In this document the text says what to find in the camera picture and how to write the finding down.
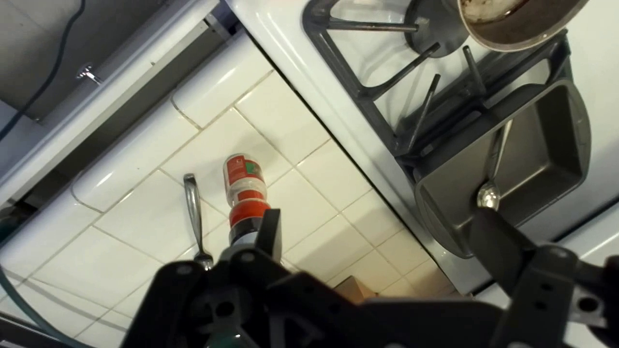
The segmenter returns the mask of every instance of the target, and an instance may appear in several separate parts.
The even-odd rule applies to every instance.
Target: metal frame
[[[570,76],[568,43],[564,33],[537,49],[510,55],[491,53],[479,64],[473,64],[470,51],[464,47],[462,55],[470,70],[441,93],[435,93],[439,84],[439,76],[435,76],[421,109],[402,118],[398,128],[392,132],[385,117],[375,107],[375,101],[410,72],[421,66],[427,59],[431,59],[439,47],[433,45],[423,51],[415,60],[412,60],[385,84],[365,88],[346,64],[346,59],[336,49],[328,30],[414,33],[417,28],[406,24],[342,22],[330,16],[330,10],[336,2],[338,0],[309,0],[303,10],[303,30],[319,55],[325,59],[326,66],[334,72],[346,93],[361,111],[367,124],[375,130],[379,140],[404,169],[410,169],[415,157],[427,155],[421,149],[433,144],[439,136],[444,136],[444,132],[448,134],[448,130],[456,128],[462,120],[470,120],[470,115],[485,111],[483,105],[491,99],[487,91],[501,91],[518,76],[528,72],[533,64],[549,60],[553,80],[559,74],[566,74],[566,78]]]
[[[268,256],[278,215],[265,221],[261,234],[270,242],[230,248],[208,271],[199,262],[164,265],[121,347],[562,348],[574,314],[603,343],[619,345],[619,258],[601,269],[557,246],[535,248],[491,211],[479,209],[468,242],[512,298],[504,312],[466,298],[354,306],[307,273],[280,267]]]

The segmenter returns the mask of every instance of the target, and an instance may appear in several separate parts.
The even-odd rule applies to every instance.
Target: metal pot
[[[491,51],[514,53],[557,35],[588,0],[456,0],[466,31]]]

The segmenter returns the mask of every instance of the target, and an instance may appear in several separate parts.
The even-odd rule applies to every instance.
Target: metal rod
[[[417,136],[419,136],[419,132],[421,132],[421,124],[423,124],[423,120],[425,120],[425,117],[427,117],[427,113],[429,113],[429,107],[431,107],[433,95],[435,95],[435,91],[437,91],[437,88],[439,88],[439,82],[441,82],[441,76],[435,74],[433,80],[431,80],[431,84],[429,84],[427,95],[425,95],[425,99],[423,99],[421,115],[419,115],[415,126],[414,126],[412,136],[408,138],[406,147],[404,147],[404,155],[412,151],[414,142],[417,140]]]
[[[199,192],[197,192],[197,182],[193,175],[183,176],[183,188],[185,188],[185,204],[187,204],[187,213],[191,221],[191,231],[197,246],[195,262],[203,265],[210,265],[212,258],[205,252],[205,244],[203,244]]]
[[[483,78],[481,78],[481,74],[479,74],[479,70],[477,70],[475,59],[473,59],[472,53],[470,53],[470,47],[464,47],[462,53],[464,53],[468,70],[470,70],[470,74],[472,74],[472,80],[475,82],[475,88],[479,89],[479,95],[487,95]]]
[[[431,45],[427,51],[423,51],[417,59],[414,59],[408,66],[404,66],[398,74],[394,74],[388,82],[375,86],[375,88],[367,88],[363,91],[363,97],[369,99],[379,99],[381,95],[385,95],[390,88],[394,88],[398,82],[402,82],[412,70],[415,70],[417,66],[421,66],[441,45],[435,43]]]
[[[501,161],[503,161],[503,155],[504,155],[504,144],[506,144],[506,138],[508,138],[508,132],[510,132],[510,124],[512,124],[512,120],[508,120],[495,136],[495,144],[493,144],[491,157],[489,157],[489,167],[487,167],[487,180],[491,180],[491,182],[499,175],[499,167],[501,167]]]
[[[330,18],[326,30],[338,31],[402,31],[402,33],[415,33],[419,26],[406,26],[406,24],[375,24],[375,22],[344,22]]]
[[[485,211],[499,211],[501,207],[501,192],[497,188],[497,175],[499,175],[499,167],[503,161],[503,153],[504,153],[504,144],[510,132],[510,124],[512,120],[508,120],[501,130],[497,130],[493,146],[491,146],[491,153],[487,159],[487,178],[481,184],[481,188],[477,190],[477,209],[485,209]]]

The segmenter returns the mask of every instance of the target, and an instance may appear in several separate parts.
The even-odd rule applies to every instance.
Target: cable
[[[54,325],[50,325],[44,318],[40,318],[15,291],[15,287],[7,281],[3,269],[0,267],[0,287],[3,289],[5,296],[13,300],[13,304],[34,321],[34,325],[44,331],[46,335],[54,337],[56,341],[73,347],[73,348],[87,348],[83,343],[77,343],[63,333],[60,333]]]
[[[42,82],[42,86],[34,91],[34,95],[11,117],[11,120],[0,130],[0,142],[3,142],[3,138],[17,126],[17,122],[25,117],[25,113],[34,105],[34,101],[52,86],[54,78],[58,76],[61,59],[63,59],[63,51],[65,51],[65,43],[69,39],[71,28],[73,24],[79,20],[79,16],[85,10],[85,0],[79,2],[77,12],[73,14],[73,18],[69,18],[69,22],[65,24],[61,37],[60,37],[60,45],[58,45],[58,55],[56,55],[56,62],[52,66],[52,72],[48,74],[48,78]]]

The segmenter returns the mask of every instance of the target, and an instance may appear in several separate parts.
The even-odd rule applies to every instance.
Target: white tile wall
[[[222,115],[236,99],[270,72],[249,37],[236,37],[222,55],[205,62],[174,95],[181,115],[201,128]]]
[[[278,74],[270,74],[236,107],[292,165],[328,140]]]
[[[195,240],[189,215],[183,207],[183,188],[156,171],[98,219],[94,227],[168,263]],[[210,233],[224,221],[224,215],[207,204],[201,204],[201,213],[203,233]]]
[[[369,192],[344,209],[344,217],[369,240],[379,246],[388,236],[404,231],[379,194]]]
[[[359,258],[371,252],[371,246],[359,233],[340,215],[296,244],[286,260],[305,271],[311,271],[319,279],[330,279]]]
[[[65,331],[92,347],[118,347],[154,271],[195,254],[183,175],[197,176],[205,248],[218,258],[228,246],[222,165],[232,153],[249,153],[263,167],[268,204],[282,209],[288,269],[330,287],[354,275],[383,294],[448,292],[423,250],[247,37],[195,72],[75,180],[71,192],[83,204],[71,192],[60,196],[1,250],[0,263],[29,279],[19,291],[42,285],[90,316],[54,308],[32,289],[34,308],[50,308],[54,325],[73,325]]]
[[[118,348],[123,339],[123,331],[129,327],[129,321],[116,312],[108,312],[100,318],[106,323],[114,323],[116,327],[104,325],[100,321],[92,323],[89,329],[85,329],[77,341],[96,347],[96,348]]]
[[[179,149],[162,171],[176,180],[193,173],[201,198],[226,213],[230,205],[224,196],[222,167],[232,153],[251,155],[263,167],[267,184],[290,171],[290,163],[234,109]]]
[[[34,279],[112,308],[158,267],[152,258],[89,229],[36,271]]]
[[[98,217],[96,211],[77,204],[71,192],[65,192],[1,248],[0,265],[19,277],[29,277]]]
[[[303,159],[297,171],[340,211],[371,190],[334,142]]]
[[[79,202],[110,209],[197,134],[170,101],[158,105],[125,140],[71,184]]]
[[[334,207],[297,171],[268,188],[268,204],[282,209],[284,252],[336,215]]]
[[[398,231],[377,250],[400,275],[408,275],[417,265],[429,262],[425,250],[408,234],[408,231]]]

